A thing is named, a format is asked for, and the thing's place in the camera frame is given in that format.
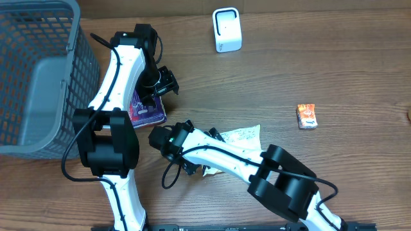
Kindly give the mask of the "small orange tissue pack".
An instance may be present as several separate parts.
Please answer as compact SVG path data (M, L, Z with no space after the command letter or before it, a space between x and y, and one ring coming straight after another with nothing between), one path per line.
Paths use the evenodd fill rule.
M296 112L300 129L314 129L318 127L315 104L298 104Z

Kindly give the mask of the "white floral pouch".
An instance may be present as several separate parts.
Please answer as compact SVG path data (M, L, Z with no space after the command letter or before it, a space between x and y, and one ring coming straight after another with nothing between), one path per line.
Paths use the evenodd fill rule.
M256 150L247 155L247 158L253 162L260 163L259 156L261 153L260 143L260 129L261 125L251 126L248 128L239 128L228 132L221 133L222 139L230 145L245 148L247 150Z

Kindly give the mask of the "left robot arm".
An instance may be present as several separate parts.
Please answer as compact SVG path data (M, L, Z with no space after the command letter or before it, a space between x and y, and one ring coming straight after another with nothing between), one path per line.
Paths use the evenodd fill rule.
M167 67L158 67L156 46L162 41L150 24L136 24L132 32L118 31L106 41L94 40L111 51L111 61L101 87L86 109L73 114L75 136L67 149L78 147L80 160L99 182L109 199L114 223L109 230L147 230L147 214L137 191L134 169L139 160L139 141L128 113L133 94L144 106L179 85Z

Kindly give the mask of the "purple red soft package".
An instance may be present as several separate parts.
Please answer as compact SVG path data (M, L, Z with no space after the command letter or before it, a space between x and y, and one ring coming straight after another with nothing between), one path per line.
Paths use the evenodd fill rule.
M161 97L157 97L154 100L154 106L144 106L137 92L133 92L128 114L135 129L166 122L167 117Z

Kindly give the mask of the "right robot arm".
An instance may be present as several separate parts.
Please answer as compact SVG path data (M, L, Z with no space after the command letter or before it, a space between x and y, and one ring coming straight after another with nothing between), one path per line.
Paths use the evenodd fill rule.
M155 126L148 136L171 166L188 175L201 166L231 174L248 185L262 206L291 221L301 221L308 230L347 230L348 224L333 214L322 198L318 184L336 185L316 174L285 149L271 144L267 150L242 148L225 142L215 129L203 132L191 121L173 126Z

